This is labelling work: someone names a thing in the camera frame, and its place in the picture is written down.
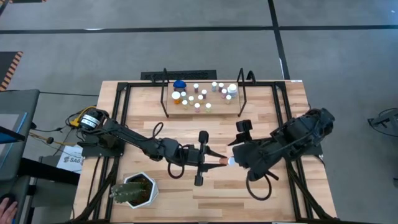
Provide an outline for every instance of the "cactus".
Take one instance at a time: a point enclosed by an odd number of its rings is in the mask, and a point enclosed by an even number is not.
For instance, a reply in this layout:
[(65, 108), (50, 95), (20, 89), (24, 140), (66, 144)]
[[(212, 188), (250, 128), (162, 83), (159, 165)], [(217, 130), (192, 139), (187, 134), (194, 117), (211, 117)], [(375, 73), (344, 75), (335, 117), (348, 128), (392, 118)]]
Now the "cactus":
[(130, 202), (139, 199), (144, 193), (146, 183), (129, 182), (126, 184), (116, 184), (111, 188), (110, 197), (114, 198), (117, 203)]

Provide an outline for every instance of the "wooden tray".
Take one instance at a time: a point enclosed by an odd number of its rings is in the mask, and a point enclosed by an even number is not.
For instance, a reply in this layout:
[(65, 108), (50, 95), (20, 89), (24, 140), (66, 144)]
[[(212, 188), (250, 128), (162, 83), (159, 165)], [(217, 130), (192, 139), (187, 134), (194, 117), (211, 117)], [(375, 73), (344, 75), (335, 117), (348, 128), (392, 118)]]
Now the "wooden tray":
[[(172, 82), (169, 83), (168, 88), (167, 88), (167, 102), (166, 102), (166, 110), (167, 114), (169, 115), (178, 115), (178, 114), (239, 114), (241, 111), (241, 104), (239, 101), (239, 88), (238, 92), (235, 98), (231, 99), (230, 104), (225, 103), (225, 99), (221, 98), (221, 93), (218, 92), (218, 87), (217, 91), (213, 92), (211, 90), (211, 82), (198, 82), (199, 84), (199, 92), (195, 93), (193, 90), (193, 84), (195, 83), (189, 83), (186, 82), (187, 84), (187, 99), (189, 96), (193, 96), (195, 98), (194, 102), (199, 103), (198, 100), (198, 95), (201, 94), (202, 90), (207, 90), (206, 94), (206, 99), (203, 100), (203, 104), (200, 105), (200, 112), (196, 113), (195, 112), (195, 107), (193, 105), (189, 105), (188, 102), (188, 109), (184, 109), (182, 103), (176, 105), (174, 103), (174, 100), (172, 98), (172, 93), (174, 92), (174, 87), (173, 87)], [(236, 82), (228, 82), (224, 83), (224, 88), (227, 88), (230, 84), (235, 84), (238, 86), (238, 83)], [(206, 112), (206, 103), (211, 103), (211, 112), (207, 113)]]

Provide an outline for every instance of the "wooden table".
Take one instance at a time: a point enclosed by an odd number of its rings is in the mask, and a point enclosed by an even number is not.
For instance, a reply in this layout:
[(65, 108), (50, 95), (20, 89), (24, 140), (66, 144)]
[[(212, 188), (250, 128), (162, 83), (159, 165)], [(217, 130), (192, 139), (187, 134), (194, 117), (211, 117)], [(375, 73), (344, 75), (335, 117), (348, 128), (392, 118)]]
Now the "wooden table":
[[(99, 109), (106, 110), (111, 114), (118, 82), (103, 82), (98, 98)], [(286, 81), (286, 86), (292, 115), (294, 117), (300, 116), (308, 110), (304, 85), (303, 83)], [(254, 128), (251, 131), (253, 138), (267, 137), (271, 131), (278, 127), (271, 87), (246, 87), (246, 93), (248, 102), (240, 118), (236, 115), (184, 115), (166, 118), (159, 102), (159, 87), (134, 87), (129, 99), (126, 124), (138, 133), (150, 136), (154, 126), (159, 121), (163, 121), (164, 128), (158, 137), (175, 138), (183, 145), (194, 143), (195, 146), (199, 146), (199, 131), (206, 130), (210, 135), (208, 145), (212, 150), (226, 156), (232, 156), (231, 147), (226, 145), (234, 140), (237, 133), (235, 122), (251, 119)], [(283, 117), (286, 120), (281, 93), (279, 93), (279, 100)], [(120, 120), (121, 110), (122, 103), (119, 105), (118, 120)], [(207, 157), (206, 159), (213, 161), (215, 158)], [(327, 213), (336, 216), (323, 165), (313, 156), (303, 156), (302, 160), (309, 191)], [(80, 214), (86, 207), (95, 162), (96, 158), (84, 161), (74, 203), (76, 215)], [(102, 159), (99, 162), (91, 195), (94, 195), (98, 188), (101, 163)], [(125, 153), (120, 160), (117, 182), (121, 183), (125, 177), (141, 171), (156, 180), (159, 186), (158, 197), (152, 205), (135, 210), (131, 209), (126, 203), (114, 203), (111, 222), (269, 222), (295, 220), (283, 160), (271, 169), (273, 173), (280, 177), (280, 180), (271, 179), (272, 196), (265, 202), (251, 198), (245, 186), (247, 171), (241, 167), (230, 166), (210, 170), (203, 174), (203, 186), (196, 187), (193, 184), (196, 174), (195, 167), (186, 167), (184, 176), (181, 179), (174, 180), (167, 174), (165, 160), (154, 162), (147, 158), (140, 149), (127, 144)], [(178, 174), (180, 167), (172, 166), (172, 172)], [(258, 196), (266, 195), (268, 191), (265, 180), (252, 182), (251, 188)], [(299, 189), (297, 191), (301, 213), (302, 216), (305, 216), (302, 194)], [(104, 217), (106, 200), (107, 198), (104, 196), (101, 203), (100, 218)]]

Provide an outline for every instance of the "white pot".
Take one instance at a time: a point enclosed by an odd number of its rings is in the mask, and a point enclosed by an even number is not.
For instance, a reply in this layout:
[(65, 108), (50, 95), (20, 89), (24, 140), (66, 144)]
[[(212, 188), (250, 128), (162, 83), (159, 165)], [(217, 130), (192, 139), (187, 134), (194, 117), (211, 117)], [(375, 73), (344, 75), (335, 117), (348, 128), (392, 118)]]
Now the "white pot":
[(142, 204), (140, 204), (140, 205), (136, 205), (136, 206), (133, 206), (133, 205), (130, 204), (129, 202), (126, 202), (128, 205), (130, 205), (130, 207), (131, 207), (132, 209), (139, 208), (139, 207), (144, 206), (144, 205), (150, 205), (150, 204), (155, 200), (156, 196), (159, 194), (159, 190), (158, 190), (158, 188), (157, 188), (157, 185), (156, 185), (155, 180), (152, 179), (152, 178), (150, 178), (150, 177), (149, 177), (146, 173), (144, 173), (144, 172), (139, 172), (139, 173), (137, 173), (137, 174), (134, 174), (134, 175), (131, 175), (131, 176), (129, 176), (129, 177), (126, 177), (126, 178), (124, 179), (124, 183), (125, 183), (125, 184), (128, 183), (128, 182), (129, 182), (129, 179), (131, 179), (131, 178), (133, 178), (133, 177), (135, 177), (135, 176), (138, 176), (138, 175), (143, 175), (143, 176), (146, 177), (149, 181), (152, 182), (152, 190), (151, 190), (151, 192), (150, 192), (150, 197), (149, 197), (149, 200), (148, 200), (147, 202), (144, 202), (144, 203), (142, 203)]

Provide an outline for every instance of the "concrete floor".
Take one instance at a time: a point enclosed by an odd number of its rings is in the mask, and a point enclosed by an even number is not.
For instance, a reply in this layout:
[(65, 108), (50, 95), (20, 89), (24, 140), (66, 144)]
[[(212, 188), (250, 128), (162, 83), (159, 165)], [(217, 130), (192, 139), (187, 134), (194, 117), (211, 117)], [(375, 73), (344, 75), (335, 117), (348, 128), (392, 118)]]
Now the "concrete floor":
[[(280, 26), (398, 24), (387, 0), (274, 0)], [(270, 26), (266, 0), (48, 0), (10, 4), (0, 29), (185, 26)], [(326, 172), (342, 220), (396, 223), (398, 139), (373, 131), (366, 119), (396, 107), (398, 30), (282, 31), (291, 79), (302, 79), (313, 107), (336, 117), (323, 141)], [(240, 67), (258, 79), (281, 79), (273, 31), (0, 35), (0, 51), (23, 51), (10, 89), (98, 94), (103, 80), (137, 80), (144, 71)], [(95, 97), (41, 95), (34, 121), (42, 129), (95, 104)], [(55, 135), (62, 139), (66, 133)], [(29, 141), (25, 156), (53, 149)], [(65, 221), (70, 208), (42, 210), (35, 223)]]

